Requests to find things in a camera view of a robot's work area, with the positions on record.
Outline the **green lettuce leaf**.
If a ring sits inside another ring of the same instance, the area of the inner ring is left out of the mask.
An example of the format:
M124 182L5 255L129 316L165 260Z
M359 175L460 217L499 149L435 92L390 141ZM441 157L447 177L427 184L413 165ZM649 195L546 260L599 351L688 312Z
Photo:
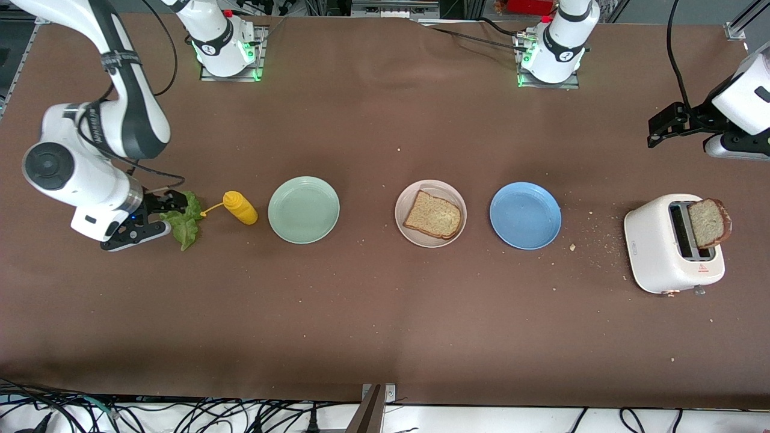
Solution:
M188 203L184 211L171 210L160 214L159 218L168 222L171 227L171 233L181 244L180 249L184 251L196 241L200 231L198 221L203 219L201 216L203 208L194 192L184 190L182 194L186 197Z

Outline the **yellow squeeze bottle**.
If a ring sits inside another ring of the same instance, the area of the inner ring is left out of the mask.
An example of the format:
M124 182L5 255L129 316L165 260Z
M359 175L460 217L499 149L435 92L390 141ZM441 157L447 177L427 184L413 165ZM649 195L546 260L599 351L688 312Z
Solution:
M236 219L242 222L242 224L250 226L258 221L259 215L256 208L247 200L247 198L245 198L245 195L236 190L225 192L220 203L201 211L201 218L206 217L212 210L222 206L236 217Z

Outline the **brown bread slice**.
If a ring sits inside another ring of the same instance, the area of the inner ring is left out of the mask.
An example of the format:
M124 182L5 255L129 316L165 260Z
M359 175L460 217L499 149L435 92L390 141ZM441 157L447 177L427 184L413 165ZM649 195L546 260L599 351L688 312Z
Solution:
M732 233L732 219L721 200L707 198L688 205L691 229L699 250L718 246Z
M464 217L458 206L419 190L402 225L431 238L451 239L459 233L462 222Z

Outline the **green round plate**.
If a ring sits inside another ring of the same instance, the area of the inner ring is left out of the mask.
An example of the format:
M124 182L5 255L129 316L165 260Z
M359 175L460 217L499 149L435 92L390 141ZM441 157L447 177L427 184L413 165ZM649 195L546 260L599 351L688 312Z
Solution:
M270 227L292 244L311 244L325 238L339 219L336 190L316 176L297 176L281 184L268 205Z

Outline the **blue round plate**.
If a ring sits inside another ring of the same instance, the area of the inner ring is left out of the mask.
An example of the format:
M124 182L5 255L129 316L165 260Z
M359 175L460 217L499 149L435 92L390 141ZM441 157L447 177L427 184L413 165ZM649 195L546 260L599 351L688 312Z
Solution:
M562 226L555 197L535 183L510 183L493 195L489 219L504 243L520 250L538 250L551 244Z

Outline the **beige round plate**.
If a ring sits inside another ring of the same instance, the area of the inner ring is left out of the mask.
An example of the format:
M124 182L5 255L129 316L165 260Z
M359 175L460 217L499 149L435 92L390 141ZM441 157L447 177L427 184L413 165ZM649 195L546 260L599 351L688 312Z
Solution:
M402 225L407 218L409 210L412 208L416 193L419 190L423 190L431 195L435 195L435 197L440 197L451 201L451 203L460 208L464 217L464 222L462 222L460 231L456 236L451 239L431 238L426 234L420 233L416 230L407 229ZM394 208L394 217L399 231L401 231L402 235L410 243L423 248L439 248L449 245L455 241L455 239L459 238L460 233L463 232L467 222L467 208L462 195L460 195L459 191L453 186L447 183L443 183L439 180L421 180L405 188L401 195L399 195Z

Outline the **white two-slot toaster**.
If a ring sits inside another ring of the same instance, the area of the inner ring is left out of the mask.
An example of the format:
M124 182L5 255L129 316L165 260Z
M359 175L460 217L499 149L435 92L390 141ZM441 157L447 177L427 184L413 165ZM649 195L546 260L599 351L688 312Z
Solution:
M699 249L688 206L692 194L662 195L624 217L624 235L633 279L648 293L672 296L701 290L725 274L720 246Z

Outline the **red box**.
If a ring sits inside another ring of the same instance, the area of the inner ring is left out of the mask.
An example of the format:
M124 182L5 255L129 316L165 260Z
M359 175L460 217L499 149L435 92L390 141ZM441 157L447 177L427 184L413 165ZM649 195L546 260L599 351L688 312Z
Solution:
M506 0L506 11L525 16L548 16L556 0Z

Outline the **aluminium frame profile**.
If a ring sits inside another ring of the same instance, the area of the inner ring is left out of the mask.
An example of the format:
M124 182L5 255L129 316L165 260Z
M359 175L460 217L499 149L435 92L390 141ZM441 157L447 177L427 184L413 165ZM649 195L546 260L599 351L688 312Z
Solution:
M746 30L765 12L770 12L770 0L749 0L748 5L733 19L724 24L724 33L728 40L745 40Z

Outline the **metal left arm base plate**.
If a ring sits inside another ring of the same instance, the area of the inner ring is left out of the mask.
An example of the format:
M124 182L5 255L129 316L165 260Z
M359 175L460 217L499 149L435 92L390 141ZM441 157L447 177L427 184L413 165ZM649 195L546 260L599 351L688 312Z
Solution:
M577 70L584 46L564 47L547 35L547 25L536 25L512 36L516 54L517 85L520 88L577 90Z

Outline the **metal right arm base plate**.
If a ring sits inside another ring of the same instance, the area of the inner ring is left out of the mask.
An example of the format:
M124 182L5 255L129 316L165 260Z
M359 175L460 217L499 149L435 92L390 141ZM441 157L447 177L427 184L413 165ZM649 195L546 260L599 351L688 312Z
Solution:
M205 82L260 82L264 70L267 50L267 37L270 28L267 26L256 26L248 30L245 35L240 36L240 41L235 42L238 55L235 58L238 65L243 63L243 69L231 76L216 76L209 71L203 64L200 69L200 80Z

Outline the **metal table bracket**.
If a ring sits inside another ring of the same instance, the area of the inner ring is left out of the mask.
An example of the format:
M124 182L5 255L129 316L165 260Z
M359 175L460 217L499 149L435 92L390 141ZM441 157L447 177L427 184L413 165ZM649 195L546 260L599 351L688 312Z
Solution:
M396 400L396 384L364 384L362 401L344 433L381 433L385 406Z

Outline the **grey metal rail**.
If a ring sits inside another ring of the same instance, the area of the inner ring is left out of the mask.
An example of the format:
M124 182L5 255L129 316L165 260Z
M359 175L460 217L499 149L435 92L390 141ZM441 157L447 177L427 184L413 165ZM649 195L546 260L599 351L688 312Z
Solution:
M351 17L440 19L439 0L351 0Z

